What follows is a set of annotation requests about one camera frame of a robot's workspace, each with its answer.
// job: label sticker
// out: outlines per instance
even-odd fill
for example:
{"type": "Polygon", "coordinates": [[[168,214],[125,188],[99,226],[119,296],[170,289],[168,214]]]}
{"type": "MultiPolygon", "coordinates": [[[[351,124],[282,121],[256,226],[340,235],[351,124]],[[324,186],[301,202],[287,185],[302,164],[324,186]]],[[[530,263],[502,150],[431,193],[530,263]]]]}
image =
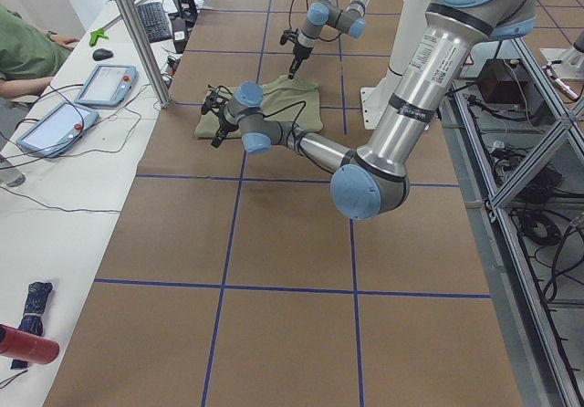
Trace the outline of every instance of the label sticker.
{"type": "Polygon", "coordinates": [[[422,73],[424,80],[446,88],[450,86],[465,56],[466,49],[463,46],[425,34],[408,68],[422,73]]]}

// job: white desk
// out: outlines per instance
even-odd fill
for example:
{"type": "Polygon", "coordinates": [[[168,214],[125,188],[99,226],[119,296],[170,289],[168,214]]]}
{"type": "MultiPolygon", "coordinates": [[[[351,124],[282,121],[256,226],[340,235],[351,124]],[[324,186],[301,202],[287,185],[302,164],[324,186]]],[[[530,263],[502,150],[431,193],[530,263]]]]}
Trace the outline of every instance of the white desk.
{"type": "MultiPolygon", "coordinates": [[[[109,40],[100,39],[94,48],[89,47],[90,31],[105,25],[117,13],[114,2],[105,5],[95,24],[57,73],[52,83],[54,88],[82,83],[96,65],[91,53],[98,47],[105,47],[114,53],[113,58],[101,63],[137,67],[138,81],[126,101],[148,83],[123,22],[106,31],[109,40]]],[[[153,44],[152,48],[160,66],[168,56],[164,48],[174,50],[171,40],[153,44]]],[[[73,99],[78,90],[65,90],[64,94],[73,99]]],[[[39,101],[27,117],[39,119],[60,101],[62,98],[53,94],[39,101]]],[[[21,167],[26,182],[13,190],[45,204],[67,209],[121,209],[159,112],[150,87],[130,104],[130,108],[138,111],[142,119],[119,153],[92,152],[76,158],[33,162],[21,167]]],[[[113,111],[101,110],[100,116],[108,117],[113,111]]],[[[122,110],[117,119],[106,120],[88,131],[68,153],[92,149],[117,150],[137,118],[135,114],[122,110]]],[[[28,127],[23,124],[13,139],[28,127]]],[[[10,157],[20,154],[20,150],[8,143],[2,153],[10,157]]],[[[11,161],[22,163],[31,160],[30,157],[23,157],[11,161]]],[[[43,317],[45,337],[61,346],[61,353],[53,363],[31,366],[27,374],[1,390],[0,405],[38,407],[43,404],[117,220],[118,214],[49,211],[27,199],[0,191],[0,323],[17,327],[28,284],[50,281],[54,292],[43,317]]],[[[0,357],[0,380],[14,374],[10,363],[10,359],[0,357]]]]}

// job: hand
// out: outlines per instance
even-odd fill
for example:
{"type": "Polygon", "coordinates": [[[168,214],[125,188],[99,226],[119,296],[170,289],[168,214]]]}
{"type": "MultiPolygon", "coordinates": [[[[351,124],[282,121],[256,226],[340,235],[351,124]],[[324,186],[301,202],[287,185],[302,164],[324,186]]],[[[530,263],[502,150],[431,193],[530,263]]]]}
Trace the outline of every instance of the hand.
{"type": "Polygon", "coordinates": [[[60,47],[66,48],[68,50],[73,50],[73,47],[70,47],[69,44],[73,44],[79,41],[79,39],[76,37],[62,35],[51,35],[50,39],[60,47]]]}

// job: keyboard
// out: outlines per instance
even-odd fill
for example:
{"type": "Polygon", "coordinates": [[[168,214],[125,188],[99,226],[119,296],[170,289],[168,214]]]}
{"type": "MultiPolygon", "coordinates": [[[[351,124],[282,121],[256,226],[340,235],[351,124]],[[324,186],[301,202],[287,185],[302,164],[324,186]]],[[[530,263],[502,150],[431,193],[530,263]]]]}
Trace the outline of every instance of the keyboard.
{"type": "Polygon", "coordinates": [[[140,4],[137,8],[138,16],[144,25],[150,43],[172,39],[171,29],[168,27],[168,19],[162,9],[162,3],[140,4]]]}

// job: green clip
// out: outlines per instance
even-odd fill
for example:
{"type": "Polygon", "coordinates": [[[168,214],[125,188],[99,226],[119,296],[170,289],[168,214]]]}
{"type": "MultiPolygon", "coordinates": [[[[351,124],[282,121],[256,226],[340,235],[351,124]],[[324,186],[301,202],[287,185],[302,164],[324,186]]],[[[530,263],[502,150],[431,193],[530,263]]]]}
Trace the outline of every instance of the green clip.
{"type": "Polygon", "coordinates": [[[94,47],[95,44],[98,43],[98,39],[100,37],[103,37],[104,39],[109,39],[109,37],[106,36],[106,31],[103,28],[99,28],[95,31],[92,31],[91,38],[89,39],[89,46],[94,47]]]}

